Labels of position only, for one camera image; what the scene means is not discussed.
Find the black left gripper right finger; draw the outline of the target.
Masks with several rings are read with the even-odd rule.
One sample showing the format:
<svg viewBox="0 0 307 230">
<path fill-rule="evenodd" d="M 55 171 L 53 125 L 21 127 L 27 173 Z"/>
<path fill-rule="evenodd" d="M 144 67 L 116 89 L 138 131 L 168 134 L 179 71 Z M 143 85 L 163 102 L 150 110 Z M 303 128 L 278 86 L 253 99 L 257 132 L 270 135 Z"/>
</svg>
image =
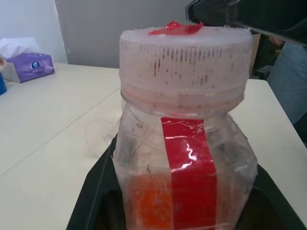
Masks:
<svg viewBox="0 0 307 230">
<path fill-rule="evenodd" d="M 305 230 L 306 226 L 266 170 L 258 165 L 258 175 L 236 229 Z"/>
</svg>

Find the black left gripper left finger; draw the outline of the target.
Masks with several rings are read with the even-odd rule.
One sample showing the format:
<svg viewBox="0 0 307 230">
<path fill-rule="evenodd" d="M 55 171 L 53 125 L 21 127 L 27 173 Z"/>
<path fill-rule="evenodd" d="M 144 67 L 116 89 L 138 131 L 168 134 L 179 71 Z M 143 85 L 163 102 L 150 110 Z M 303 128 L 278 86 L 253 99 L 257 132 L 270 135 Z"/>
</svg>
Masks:
<svg viewBox="0 0 307 230">
<path fill-rule="evenodd" d="M 125 229 L 122 192 L 112 161 L 116 142 L 114 137 L 88 172 L 66 229 Z"/>
</svg>

